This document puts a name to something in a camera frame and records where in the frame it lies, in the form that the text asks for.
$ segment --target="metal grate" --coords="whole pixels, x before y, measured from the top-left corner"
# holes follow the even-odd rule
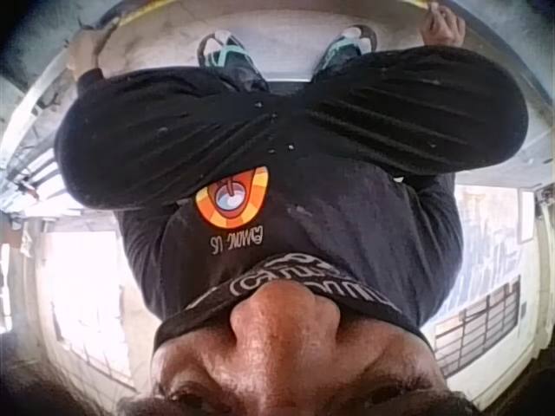
[[[520,276],[435,327],[434,352],[445,377],[458,373],[519,323]]]

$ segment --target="orange circle logo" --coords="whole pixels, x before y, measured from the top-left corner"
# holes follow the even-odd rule
[[[262,208],[270,174],[264,166],[220,180],[197,192],[202,217],[219,228],[233,229],[252,221]]]

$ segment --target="eye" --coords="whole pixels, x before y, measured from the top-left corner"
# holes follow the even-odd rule
[[[403,394],[413,392],[414,390],[425,390],[430,387],[429,382],[421,378],[390,382],[385,386],[373,389],[366,400],[362,401],[362,408],[369,409],[372,406],[392,400],[395,397],[403,396]]]
[[[403,396],[410,392],[411,389],[404,386],[385,386],[373,391],[372,394],[366,399],[363,407],[368,409],[372,406],[379,405],[384,401],[391,400],[398,396]]]
[[[228,405],[212,397],[208,397],[204,393],[179,391],[172,394],[168,399],[183,406],[187,410],[198,410],[206,415],[225,415],[232,413],[232,409]]]

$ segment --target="graffiti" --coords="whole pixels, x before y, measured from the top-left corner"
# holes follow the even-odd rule
[[[518,243],[516,190],[459,188],[463,262],[453,290],[434,320],[476,302],[519,274],[522,249]]]

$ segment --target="sneaker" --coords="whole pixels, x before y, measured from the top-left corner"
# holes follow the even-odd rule
[[[367,25],[356,24],[347,28],[326,50],[314,75],[330,67],[341,66],[353,58],[375,52],[378,39],[375,31]]]
[[[222,68],[247,91],[268,91],[268,83],[254,65],[243,44],[228,30],[205,37],[197,51],[202,68]]]

